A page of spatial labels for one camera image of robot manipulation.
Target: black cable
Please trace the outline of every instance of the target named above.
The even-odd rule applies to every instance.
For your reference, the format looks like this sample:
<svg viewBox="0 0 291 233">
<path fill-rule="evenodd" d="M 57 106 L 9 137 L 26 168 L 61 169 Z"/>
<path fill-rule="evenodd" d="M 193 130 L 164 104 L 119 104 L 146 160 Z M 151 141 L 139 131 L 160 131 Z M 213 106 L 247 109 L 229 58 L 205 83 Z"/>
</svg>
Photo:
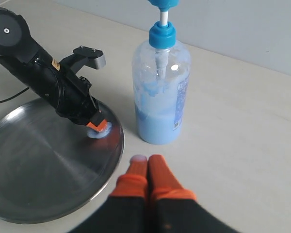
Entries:
<svg viewBox="0 0 291 233">
<path fill-rule="evenodd" d="M 10 100 L 12 100 L 12 99 L 15 99 L 17 96 L 20 96 L 21 94 L 23 94 L 24 92 L 26 92 L 26 91 L 28 91 L 28 90 L 29 90 L 29 87 L 26 87 L 24 90 L 22 90 L 21 92 L 18 92 L 16 95 L 13 95 L 12 97 L 7 98 L 7 99 L 5 99 L 5 100 L 0 100 L 0 104 L 1 104 L 1 103 L 5 103 L 5 102 L 7 102 L 7 101 L 10 101 Z"/>
</svg>

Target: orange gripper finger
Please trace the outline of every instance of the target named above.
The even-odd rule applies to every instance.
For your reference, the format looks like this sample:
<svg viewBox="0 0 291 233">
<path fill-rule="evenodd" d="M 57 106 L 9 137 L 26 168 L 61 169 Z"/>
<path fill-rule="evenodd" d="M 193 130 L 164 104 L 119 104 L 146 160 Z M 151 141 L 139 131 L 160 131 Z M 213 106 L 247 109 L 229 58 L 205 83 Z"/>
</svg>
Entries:
<svg viewBox="0 0 291 233">
<path fill-rule="evenodd" d="M 152 201 L 160 199 L 196 200 L 196 195 L 192 191 L 182 187 L 170 171 L 163 156 L 155 154 L 149 158 L 149 174 L 153 186 Z"/>
<path fill-rule="evenodd" d="M 147 197 L 147 159 L 134 156 L 126 174 L 117 179 L 116 188 L 110 197 Z"/>
</svg>

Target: blue liquid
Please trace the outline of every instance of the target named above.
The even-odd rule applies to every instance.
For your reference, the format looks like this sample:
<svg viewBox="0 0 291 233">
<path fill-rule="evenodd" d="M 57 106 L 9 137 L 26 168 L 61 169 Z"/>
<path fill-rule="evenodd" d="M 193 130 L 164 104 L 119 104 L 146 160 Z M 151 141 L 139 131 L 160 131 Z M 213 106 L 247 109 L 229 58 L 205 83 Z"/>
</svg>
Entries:
<svg viewBox="0 0 291 233">
<path fill-rule="evenodd" d="M 175 140 L 179 136 L 182 122 L 175 128 L 175 113 L 151 116 L 140 111 L 136 104 L 135 112 L 138 133 L 144 141 L 162 145 Z"/>
</svg>

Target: blue foam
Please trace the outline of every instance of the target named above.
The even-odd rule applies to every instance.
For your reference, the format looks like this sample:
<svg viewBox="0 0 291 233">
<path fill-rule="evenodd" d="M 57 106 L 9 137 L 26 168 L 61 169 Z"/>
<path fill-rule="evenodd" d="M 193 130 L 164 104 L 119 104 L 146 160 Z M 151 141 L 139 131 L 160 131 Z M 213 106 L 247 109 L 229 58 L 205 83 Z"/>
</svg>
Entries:
<svg viewBox="0 0 291 233">
<path fill-rule="evenodd" d="M 110 123 L 110 122 L 108 122 L 107 128 L 102 132 L 97 132 L 93 129 L 88 128 L 87 136 L 90 138 L 93 138 L 93 139 L 100 139 L 100 138 L 107 136 L 110 133 L 111 128 L 112 128 L 112 123 Z"/>
</svg>

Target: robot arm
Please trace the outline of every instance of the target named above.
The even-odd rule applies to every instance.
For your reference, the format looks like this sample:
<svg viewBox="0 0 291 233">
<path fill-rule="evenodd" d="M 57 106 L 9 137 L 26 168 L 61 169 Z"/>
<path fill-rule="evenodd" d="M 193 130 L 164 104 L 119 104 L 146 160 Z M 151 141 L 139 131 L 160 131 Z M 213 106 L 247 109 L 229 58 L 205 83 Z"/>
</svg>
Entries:
<svg viewBox="0 0 291 233">
<path fill-rule="evenodd" d="M 81 46 L 58 63 L 31 37 L 21 15 L 0 8 L 0 64 L 53 106 L 59 116 L 97 132 L 107 127 L 97 100 L 89 93 L 91 83 L 76 76 L 83 66 L 104 67 L 102 51 Z"/>
</svg>

